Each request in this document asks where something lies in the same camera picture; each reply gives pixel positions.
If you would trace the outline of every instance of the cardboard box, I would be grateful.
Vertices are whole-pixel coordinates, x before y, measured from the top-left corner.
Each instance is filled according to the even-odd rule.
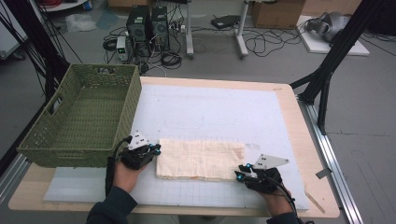
[[[279,0],[275,4],[254,3],[251,18],[257,28],[294,29],[305,0]]]
[[[110,7],[151,6],[151,0],[108,0]]]
[[[360,3],[361,0],[306,0],[302,15],[320,16],[325,11],[352,15]]]

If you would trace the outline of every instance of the white board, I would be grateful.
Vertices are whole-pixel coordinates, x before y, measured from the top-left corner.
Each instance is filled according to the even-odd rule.
[[[297,25],[302,24],[305,21],[308,21],[310,19],[313,19],[313,17],[309,16],[300,16],[300,19],[297,22]],[[311,32],[304,32],[305,28],[303,27],[302,29],[298,29],[298,32],[301,35],[301,38],[310,53],[329,53],[330,47],[329,43],[326,42],[321,35],[318,35],[315,33],[315,31]],[[355,56],[369,56],[370,52],[365,48],[361,42],[356,41],[355,46],[352,47],[352,49],[349,51],[347,55],[355,55]]]
[[[297,208],[308,209],[304,184],[273,92],[144,85],[132,132],[135,130],[154,144],[160,138],[244,143],[245,158],[249,163],[254,163],[262,153],[289,159],[290,163],[278,167],[279,172],[295,197]],[[105,172],[102,173],[102,178],[104,180]],[[53,183],[59,179],[55,175],[45,200],[68,201],[70,190],[68,195],[62,195],[61,189],[52,189]],[[67,185],[67,181],[57,184],[62,188],[69,188]],[[141,204],[240,208],[265,206],[256,192],[236,181],[157,178],[154,162],[139,176],[132,195]]]

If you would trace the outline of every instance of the white plastic bag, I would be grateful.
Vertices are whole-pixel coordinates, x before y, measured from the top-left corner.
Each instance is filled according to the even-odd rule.
[[[73,14],[66,17],[67,32],[91,31],[96,29],[95,22],[89,15]]]

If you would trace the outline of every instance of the computer tower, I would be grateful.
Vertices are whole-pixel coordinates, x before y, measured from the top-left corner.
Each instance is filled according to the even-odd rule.
[[[150,56],[150,41],[154,37],[148,6],[132,6],[126,28],[131,39],[134,56]]]
[[[166,7],[154,7],[151,13],[156,50],[169,51],[168,10]]]

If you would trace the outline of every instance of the gray floor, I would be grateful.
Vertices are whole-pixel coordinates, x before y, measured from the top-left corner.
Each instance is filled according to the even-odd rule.
[[[64,14],[75,12],[81,11],[66,10]],[[89,14],[97,21],[101,11]],[[194,22],[209,27],[205,19]],[[118,20],[110,30],[124,24],[124,20]],[[65,34],[64,37],[84,63],[103,63],[102,43],[108,32],[95,30]],[[197,51],[194,59],[184,58],[179,69],[166,70],[168,77],[291,83],[315,71],[325,58],[322,54],[308,53],[301,43],[288,45],[265,58],[250,54],[241,61],[232,35],[197,33],[194,38]],[[371,41],[396,53],[394,42]],[[361,43],[371,54],[369,57],[347,56],[336,70],[329,95],[326,128],[364,223],[394,223],[396,177],[392,165],[396,159],[396,136],[393,133],[396,130],[393,99],[396,95],[396,61],[394,56],[364,40]],[[70,63],[78,62],[70,50],[66,55]],[[28,60],[0,62],[0,71],[0,156],[3,156],[44,98]],[[163,77],[164,73],[152,69],[147,75]],[[34,223],[83,223],[87,216],[87,213],[11,211],[7,208],[8,200],[9,197],[0,206],[1,223],[32,220]],[[182,221],[195,222],[189,217],[183,217]],[[316,222],[346,223],[343,216]]]

